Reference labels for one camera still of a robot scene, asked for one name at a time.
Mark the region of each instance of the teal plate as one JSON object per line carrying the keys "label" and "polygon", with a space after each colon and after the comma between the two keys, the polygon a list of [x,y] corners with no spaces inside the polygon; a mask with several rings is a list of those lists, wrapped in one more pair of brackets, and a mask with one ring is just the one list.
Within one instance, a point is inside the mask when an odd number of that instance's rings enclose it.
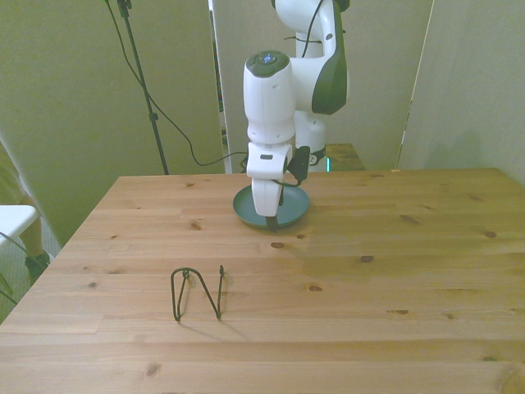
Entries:
{"label": "teal plate", "polygon": [[[310,205],[308,195],[299,187],[285,187],[285,202],[277,209],[279,227],[297,222]],[[233,209],[239,218],[252,226],[267,228],[266,218],[257,215],[253,205],[252,186],[242,189],[233,199]]]}

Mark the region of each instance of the black wire frame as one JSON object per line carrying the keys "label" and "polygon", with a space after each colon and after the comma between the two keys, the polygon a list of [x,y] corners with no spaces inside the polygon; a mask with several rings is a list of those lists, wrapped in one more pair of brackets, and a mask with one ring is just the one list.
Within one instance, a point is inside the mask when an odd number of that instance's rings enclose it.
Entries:
{"label": "black wire frame", "polygon": [[[177,300],[175,296],[175,275],[177,273],[182,272],[182,285],[180,285],[180,293],[179,293],[179,300]],[[200,274],[199,271],[193,269],[193,268],[178,268],[173,273],[171,273],[171,302],[173,305],[173,317],[177,322],[180,322],[180,318],[182,317],[182,314],[180,313],[180,302],[182,301],[182,294],[184,292],[184,286],[186,284],[186,280],[189,280],[189,273],[194,273],[199,277],[199,280],[201,284],[203,285],[204,291],[206,291],[206,296],[208,296],[208,299],[210,300],[210,303],[212,304],[213,310],[215,311],[215,316],[217,319],[221,320],[221,294],[222,294],[222,278],[224,277],[224,268],[221,266],[219,269],[219,273],[221,274],[221,279],[219,280],[219,295],[217,297],[217,306],[215,306],[215,303],[212,300],[212,296],[210,295],[210,292],[208,291],[208,288],[206,287],[206,283],[204,283],[203,276]]]}

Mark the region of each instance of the white chair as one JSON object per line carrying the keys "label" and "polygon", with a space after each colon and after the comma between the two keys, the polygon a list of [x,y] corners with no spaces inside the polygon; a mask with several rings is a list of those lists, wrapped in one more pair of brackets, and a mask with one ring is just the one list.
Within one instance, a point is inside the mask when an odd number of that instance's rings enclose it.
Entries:
{"label": "white chair", "polygon": [[[15,238],[24,232],[38,216],[36,209],[29,205],[0,205],[0,231]],[[0,235],[0,250],[9,244],[9,240]],[[13,290],[2,273],[0,273],[0,284],[7,289],[10,295],[13,294]]]}

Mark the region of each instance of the wall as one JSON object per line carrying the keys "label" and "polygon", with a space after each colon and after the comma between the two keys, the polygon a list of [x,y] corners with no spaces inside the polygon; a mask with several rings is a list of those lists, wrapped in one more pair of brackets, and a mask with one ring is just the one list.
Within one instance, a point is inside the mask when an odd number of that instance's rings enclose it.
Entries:
{"label": "wall", "polygon": [[[393,168],[399,156],[432,0],[352,0],[343,13],[350,101],[326,119],[328,143],[352,143],[367,169]],[[214,2],[219,66],[232,151],[246,150],[243,69],[272,48],[294,56],[294,35],[270,0]]]}
{"label": "wall", "polygon": [[[150,94],[200,160],[220,158],[207,0],[133,0],[130,23]],[[144,95],[103,1],[0,0],[0,36],[0,136],[64,244],[119,176],[163,174]],[[158,125],[171,173],[224,171]]]}
{"label": "wall", "polygon": [[525,186],[525,2],[436,0],[399,168],[498,167]]}

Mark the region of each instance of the black pole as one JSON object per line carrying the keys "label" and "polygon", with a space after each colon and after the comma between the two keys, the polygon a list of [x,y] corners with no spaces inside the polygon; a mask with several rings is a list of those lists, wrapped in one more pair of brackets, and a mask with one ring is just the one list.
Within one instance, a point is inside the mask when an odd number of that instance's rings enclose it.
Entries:
{"label": "black pole", "polygon": [[130,0],[117,0],[117,2],[118,2],[118,7],[121,10],[121,16],[124,18],[124,22],[126,23],[128,35],[130,36],[131,48],[133,49],[133,54],[135,55],[135,62],[137,63],[137,69],[139,71],[140,84],[142,85],[142,89],[144,91],[144,97],[146,98],[146,104],[148,105],[149,120],[151,121],[151,126],[153,127],[153,133],[155,134],[155,140],[157,141],[158,152],[161,156],[161,161],[162,161],[162,168],[164,168],[164,174],[169,175],[169,172],[167,170],[166,158],[164,157],[164,152],[162,150],[161,137],[158,134],[158,128],[157,128],[158,115],[155,112],[153,112],[153,109],[151,107],[151,101],[149,100],[148,88],[146,87],[146,80],[144,79],[142,67],[140,66],[139,54],[137,52],[137,47],[135,46],[135,40],[133,39],[133,33],[131,32],[130,13],[128,12],[128,8],[131,8],[131,1]]}

